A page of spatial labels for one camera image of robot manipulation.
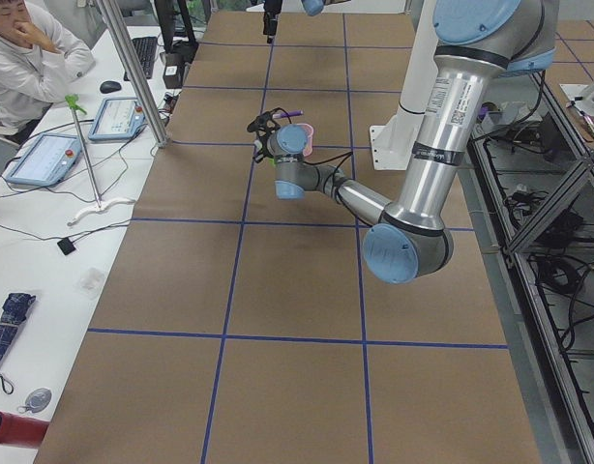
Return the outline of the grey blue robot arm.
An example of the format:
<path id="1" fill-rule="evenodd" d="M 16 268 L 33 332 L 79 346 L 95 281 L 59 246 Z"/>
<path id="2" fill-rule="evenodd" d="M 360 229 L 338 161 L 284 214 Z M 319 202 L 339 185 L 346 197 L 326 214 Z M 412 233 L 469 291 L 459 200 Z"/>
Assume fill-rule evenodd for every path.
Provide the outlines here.
<path id="1" fill-rule="evenodd" d="M 309 16 L 318 15 L 329 5 L 337 4 L 332 0 L 301 0 L 301 6 Z M 279 16 L 282 12 L 283 0 L 266 0 L 263 2 L 263 35 L 266 42 L 271 44 L 278 29 Z"/>
<path id="2" fill-rule="evenodd" d="M 412 54 L 429 59 L 437 74 L 422 87 L 421 122 L 396 199 L 345 177 L 338 166 L 307 161 L 307 131 L 298 124 L 281 125 L 281 108 L 249 123 L 254 160 L 274 163 L 278 198 L 318 191 L 367 222 L 363 255 L 377 278 L 398 284 L 435 273 L 453 255 L 441 212 L 485 93 L 498 77 L 549 67 L 558 13 L 555 1 L 424 3 Z"/>

